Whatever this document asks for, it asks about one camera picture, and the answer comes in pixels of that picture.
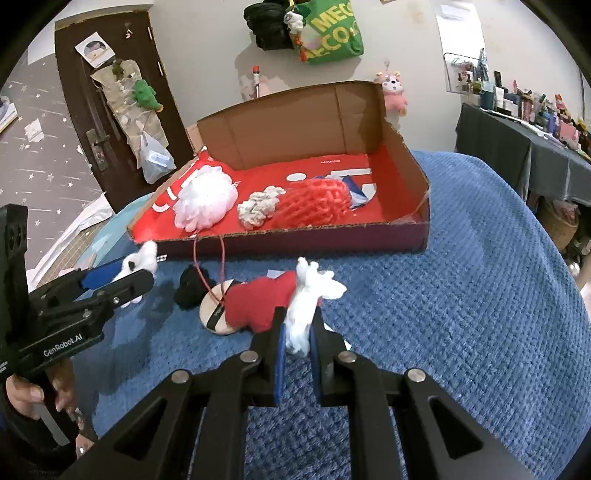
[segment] screw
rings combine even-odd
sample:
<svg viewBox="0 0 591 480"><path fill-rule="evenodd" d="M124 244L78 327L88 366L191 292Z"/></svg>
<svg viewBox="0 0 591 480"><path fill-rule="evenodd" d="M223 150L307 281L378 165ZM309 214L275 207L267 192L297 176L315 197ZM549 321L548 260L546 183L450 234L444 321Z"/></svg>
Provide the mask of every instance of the screw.
<svg viewBox="0 0 591 480"><path fill-rule="evenodd" d="M344 352L339 353L339 360L344 364L352 364L357 360L357 355L355 355L353 352L345 350Z"/></svg>
<svg viewBox="0 0 591 480"><path fill-rule="evenodd" d="M420 368L411 368L407 375L410 380L416 383L423 382L427 378L427 374Z"/></svg>
<svg viewBox="0 0 591 480"><path fill-rule="evenodd" d="M244 350L240 354L240 360L242 360L246 364L253 364L258 360L258 353L253 350Z"/></svg>
<svg viewBox="0 0 591 480"><path fill-rule="evenodd" d="M174 371L173 374L170 376L170 380L173 381L173 383L187 383L187 381L189 380L189 372L187 372L186 370L177 370Z"/></svg>

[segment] gray tablecloth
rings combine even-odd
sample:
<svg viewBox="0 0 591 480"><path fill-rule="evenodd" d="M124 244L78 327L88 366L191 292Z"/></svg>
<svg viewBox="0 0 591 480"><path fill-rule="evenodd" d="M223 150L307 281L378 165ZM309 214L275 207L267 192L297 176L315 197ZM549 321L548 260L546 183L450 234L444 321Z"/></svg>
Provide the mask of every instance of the gray tablecloth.
<svg viewBox="0 0 591 480"><path fill-rule="evenodd" d="M523 198L528 191L591 206L591 164L508 119L464 104L456 151L480 158Z"/></svg>

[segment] red box bottom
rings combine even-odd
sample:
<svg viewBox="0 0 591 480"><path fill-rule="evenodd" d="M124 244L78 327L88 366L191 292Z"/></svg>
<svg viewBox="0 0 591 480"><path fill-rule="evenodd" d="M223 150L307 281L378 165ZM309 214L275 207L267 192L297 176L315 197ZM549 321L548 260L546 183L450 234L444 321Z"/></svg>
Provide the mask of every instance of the red box bottom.
<svg viewBox="0 0 591 480"><path fill-rule="evenodd" d="M417 201L413 199L404 179L401 177L388 151L382 145L372 154L361 155L325 155L284 163L272 163L249 170L233 170L226 164L212 159L207 151L202 151L189 169L177 179L158 199L144 212L131 228L131 235L136 243L147 240L186 239L194 236L192 232L174 226L173 205L184 184L192 178L192 174L203 165L221 166L230 175L238 190L238 201L226 216L212 229L199 232L199 237L228 236L244 234L245 228L238 219L236 206L248 200L253 192L261 192L267 186L274 185L288 189L290 181L287 177L300 174L302 179L325 176L338 171L341 175L350 174L355 183L363 185L375 184L375 195L365 205L351 210L334 225L368 225L376 223L422 222L417 211ZM258 232L269 230L267 224L257 229Z"/></svg>

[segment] white wall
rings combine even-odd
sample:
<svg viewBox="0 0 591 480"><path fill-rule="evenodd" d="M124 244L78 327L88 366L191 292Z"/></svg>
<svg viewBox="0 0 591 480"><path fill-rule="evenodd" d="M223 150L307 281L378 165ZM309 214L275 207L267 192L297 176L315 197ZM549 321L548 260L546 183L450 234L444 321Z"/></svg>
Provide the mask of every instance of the white wall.
<svg viewBox="0 0 591 480"><path fill-rule="evenodd" d="M587 126L591 125L591 87L587 80L583 77L583 88L585 96L585 123Z"/></svg>
<svg viewBox="0 0 591 480"><path fill-rule="evenodd" d="M72 0L31 42L29 49L27 50L27 63L30 65L34 61L56 52L54 35L56 20L61 20L62 18L71 17L72 15L78 15L84 12L90 12L92 10L99 10L101 8L133 4L151 5L153 3L154 0L141 0L138 2L130 2L129 0Z"/></svg>
<svg viewBox="0 0 591 480"><path fill-rule="evenodd" d="M242 102L240 81L252 66L270 78L272 91L348 79L372 80L384 68L402 73L409 101L400 120L410 148L453 150L460 96L447 93L437 21L430 0L352 0L365 44L360 59L301 64L292 51L256 47L243 9L254 0L155 0L154 35L185 125ZM567 50L519 0L474 0L491 72L506 85L561 93L573 115L582 112L579 71Z"/></svg>

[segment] cardboard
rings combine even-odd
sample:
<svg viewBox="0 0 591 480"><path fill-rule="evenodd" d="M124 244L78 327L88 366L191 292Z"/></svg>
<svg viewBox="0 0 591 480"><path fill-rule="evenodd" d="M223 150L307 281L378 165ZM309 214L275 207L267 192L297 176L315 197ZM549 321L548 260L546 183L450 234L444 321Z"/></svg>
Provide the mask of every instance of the cardboard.
<svg viewBox="0 0 591 480"><path fill-rule="evenodd" d="M288 187L280 182L292 171L310 177L354 168L362 174L354 177L356 183L375 184L376 193L341 225L319 228L272 231L264 225L246 232L234 207L210 231L199 232L199 254L219 252L218 235L229 255L419 252L427 246L429 182L385 119L381 85L355 81L288 90L214 113L190 130L196 151L199 139L207 150L138 212L128 226L137 243L154 238L160 254L192 257L193 238L174 227L171 207L192 171L204 162L221 162L239 182L237 204L269 184Z"/></svg>

